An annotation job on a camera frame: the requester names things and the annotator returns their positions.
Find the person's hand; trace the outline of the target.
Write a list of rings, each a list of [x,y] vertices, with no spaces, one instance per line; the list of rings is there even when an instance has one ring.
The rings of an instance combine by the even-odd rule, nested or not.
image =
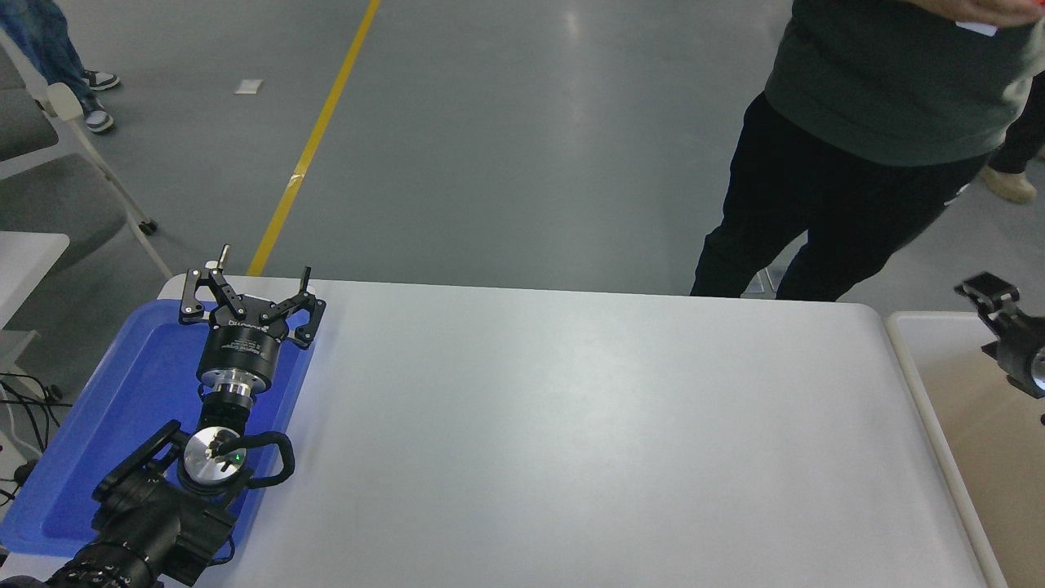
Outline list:
[[[995,24],[1007,10],[997,7],[995,1],[906,1],[924,11],[932,11],[955,22]]]

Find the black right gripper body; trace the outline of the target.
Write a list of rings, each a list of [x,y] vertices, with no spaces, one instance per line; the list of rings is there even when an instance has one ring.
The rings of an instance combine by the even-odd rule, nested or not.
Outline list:
[[[1020,315],[1014,324],[988,324],[988,329],[997,342],[983,345],[982,350],[1005,372],[1007,382],[1042,399],[1044,319]]]

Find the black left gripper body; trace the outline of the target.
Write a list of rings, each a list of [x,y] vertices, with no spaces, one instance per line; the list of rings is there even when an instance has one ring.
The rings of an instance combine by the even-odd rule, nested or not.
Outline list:
[[[251,386],[271,386],[279,347],[288,334],[284,319],[262,324],[273,315],[272,301],[243,301],[246,316],[230,305],[218,305],[208,317],[210,330],[198,364],[198,379],[206,386],[216,384],[216,373],[240,371],[251,376]]]

